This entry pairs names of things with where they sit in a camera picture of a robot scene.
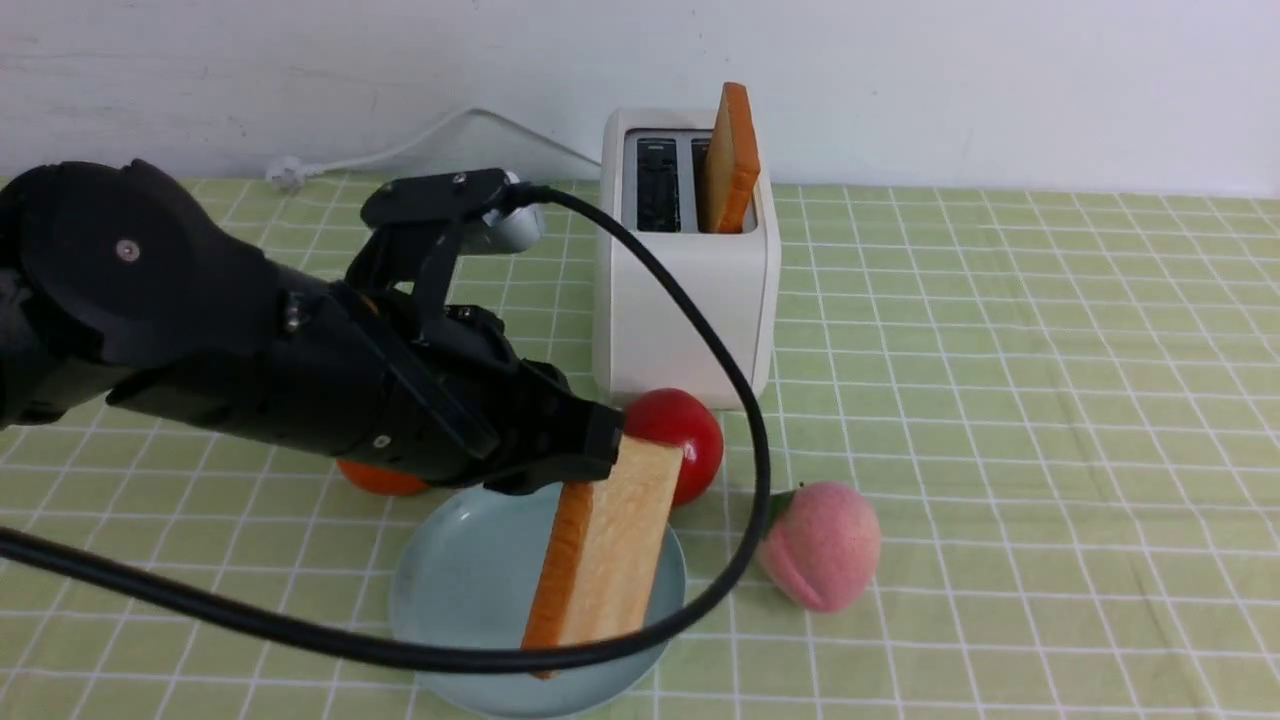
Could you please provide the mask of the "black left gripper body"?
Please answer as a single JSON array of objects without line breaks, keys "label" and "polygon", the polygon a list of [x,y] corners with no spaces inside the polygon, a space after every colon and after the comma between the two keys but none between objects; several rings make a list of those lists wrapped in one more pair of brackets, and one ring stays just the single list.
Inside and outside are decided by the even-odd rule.
[{"label": "black left gripper body", "polygon": [[366,436],[343,459],[428,486],[509,496],[604,480],[622,416],[577,396],[552,365],[517,356],[490,313],[439,309],[407,331],[408,304],[330,290],[385,384]]}]

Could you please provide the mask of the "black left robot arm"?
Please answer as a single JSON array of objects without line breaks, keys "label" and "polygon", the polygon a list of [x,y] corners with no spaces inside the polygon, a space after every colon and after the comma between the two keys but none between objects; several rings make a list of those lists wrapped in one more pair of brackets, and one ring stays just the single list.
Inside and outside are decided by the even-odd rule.
[{"label": "black left robot arm", "polygon": [[32,168],[3,188],[3,425],[104,398],[438,488],[605,479],[621,414],[518,356],[494,313],[445,300],[461,256],[521,250],[500,228],[520,190],[499,169],[392,181],[323,281],[146,161]]}]

